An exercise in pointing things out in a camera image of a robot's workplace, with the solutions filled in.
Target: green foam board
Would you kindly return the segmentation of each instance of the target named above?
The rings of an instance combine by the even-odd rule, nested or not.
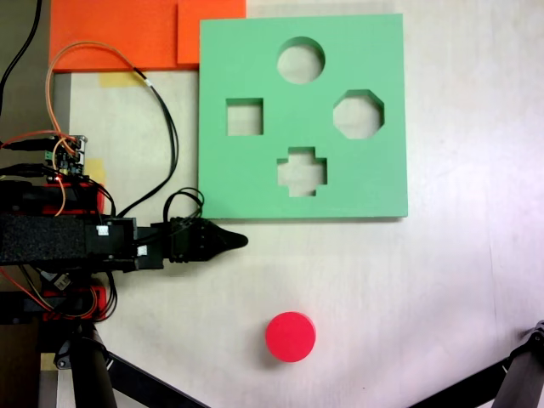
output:
[[[277,68],[281,51],[301,41],[318,44],[325,61],[305,84]],[[383,108],[368,139],[348,139],[333,123],[334,107],[357,94]],[[228,135],[236,101],[262,104],[262,134]],[[207,218],[407,216],[402,16],[202,21],[199,133]],[[278,163],[296,149],[326,161],[313,196],[278,184]]]

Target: circular hole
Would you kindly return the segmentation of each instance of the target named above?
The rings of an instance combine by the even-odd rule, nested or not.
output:
[[[314,40],[307,37],[296,37],[281,47],[278,59],[278,71],[288,82],[312,82],[325,68],[325,53]]]

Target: orange board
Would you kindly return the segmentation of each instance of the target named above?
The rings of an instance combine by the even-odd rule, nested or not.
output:
[[[200,62],[201,20],[245,19],[246,0],[179,0],[178,65],[196,70]]]
[[[200,20],[245,16],[245,0],[51,0],[49,60],[70,43],[100,41],[143,71],[196,69]],[[55,72],[127,70],[113,53],[97,48],[74,49],[55,67]]]

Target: yellow tape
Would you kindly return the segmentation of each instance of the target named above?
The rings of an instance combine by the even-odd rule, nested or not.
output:
[[[101,88],[145,87],[144,81],[136,72],[100,72]]]
[[[102,159],[85,159],[85,173],[99,184],[105,184],[105,170]]]
[[[57,371],[57,366],[53,362],[54,353],[40,354],[40,370],[41,371]]]

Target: square hole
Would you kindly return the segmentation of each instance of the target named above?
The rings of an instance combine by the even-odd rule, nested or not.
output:
[[[263,134],[263,99],[227,99],[227,135],[258,136]]]

